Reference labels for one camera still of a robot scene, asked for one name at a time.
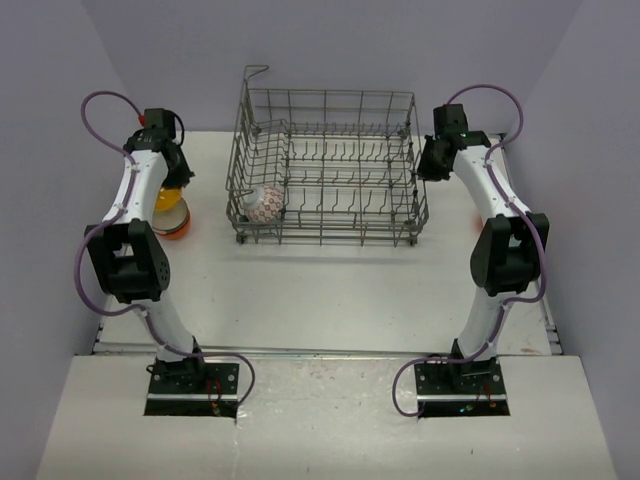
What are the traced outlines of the yellow bowl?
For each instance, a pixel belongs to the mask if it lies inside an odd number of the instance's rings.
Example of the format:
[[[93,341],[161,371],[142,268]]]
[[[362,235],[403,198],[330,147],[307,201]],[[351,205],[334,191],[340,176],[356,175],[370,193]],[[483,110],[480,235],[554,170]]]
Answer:
[[[167,211],[174,208],[178,202],[182,199],[182,189],[168,189],[161,187],[158,191],[154,210],[155,211]]]

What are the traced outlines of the grey wire dish rack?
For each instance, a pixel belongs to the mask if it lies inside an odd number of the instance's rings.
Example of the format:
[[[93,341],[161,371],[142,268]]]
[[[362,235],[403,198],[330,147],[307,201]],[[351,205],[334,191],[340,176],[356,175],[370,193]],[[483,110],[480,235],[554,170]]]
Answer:
[[[225,184],[237,243],[416,245],[429,207],[414,94],[271,88],[268,69],[243,72]],[[269,223],[244,213],[259,185],[284,193]]]

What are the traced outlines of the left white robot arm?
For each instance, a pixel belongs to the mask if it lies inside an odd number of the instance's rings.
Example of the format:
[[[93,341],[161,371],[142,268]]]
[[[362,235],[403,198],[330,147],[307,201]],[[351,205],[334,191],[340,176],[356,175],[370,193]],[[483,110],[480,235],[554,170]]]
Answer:
[[[208,369],[168,293],[170,264],[152,228],[158,195],[182,191],[194,173],[176,140],[183,123],[175,112],[147,109],[140,123],[121,150],[127,164],[116,198],[100,224],[86,227],[81,249],[103,292],[133,311],[156,343],[151,375],[195,393],[206,385]]]

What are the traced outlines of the orange white bowl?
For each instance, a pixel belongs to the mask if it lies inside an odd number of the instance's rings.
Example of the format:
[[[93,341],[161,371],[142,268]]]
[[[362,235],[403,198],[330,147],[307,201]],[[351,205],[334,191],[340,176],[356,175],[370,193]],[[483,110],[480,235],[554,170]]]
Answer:
[[[187,235],[191,227],[191,219],[187,218],[182,224],[176,228],[163,230],[153,227],[153,232],[159,237],[166,240],[178,240]]]

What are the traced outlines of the teal white bowl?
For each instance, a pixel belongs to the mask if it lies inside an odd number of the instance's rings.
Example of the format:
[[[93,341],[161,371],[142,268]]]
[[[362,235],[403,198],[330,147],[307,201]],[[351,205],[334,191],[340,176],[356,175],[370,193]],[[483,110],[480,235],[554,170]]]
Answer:
[[[169,230],[176,228],[182,224],[187,218],[191,219],[190,210],[187,202],[181,199],[178,204],[167,211],[154,211],[151,221],[151,227]]]

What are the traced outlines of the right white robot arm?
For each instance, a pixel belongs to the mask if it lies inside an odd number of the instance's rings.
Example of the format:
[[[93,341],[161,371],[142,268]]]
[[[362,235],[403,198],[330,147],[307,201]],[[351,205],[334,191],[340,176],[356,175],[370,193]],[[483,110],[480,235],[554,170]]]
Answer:
[[[472,131],[464,108],[448,103],[433,110],[434,134],[425,138],[417,176],[446,181],[456,175],[466,187],[482,230],[470,256],[474,301],[461,334],[452,345],[446,380],[467,393],[482,379],[478,362],[497,355],[499,335],[511,307],[537,303],[546,288],[545,246],[549,220],[534,214],[494,166],[497,148],[482,131]]]

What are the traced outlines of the red patterned white bowl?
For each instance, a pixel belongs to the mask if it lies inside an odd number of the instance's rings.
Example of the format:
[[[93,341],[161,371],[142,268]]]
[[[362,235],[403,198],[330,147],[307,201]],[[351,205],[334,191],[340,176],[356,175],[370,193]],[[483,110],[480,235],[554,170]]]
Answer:
[[[244,213],[249,221],[269,223],[284,207],[284,193],[269,185],[259,185],[244,196]]]

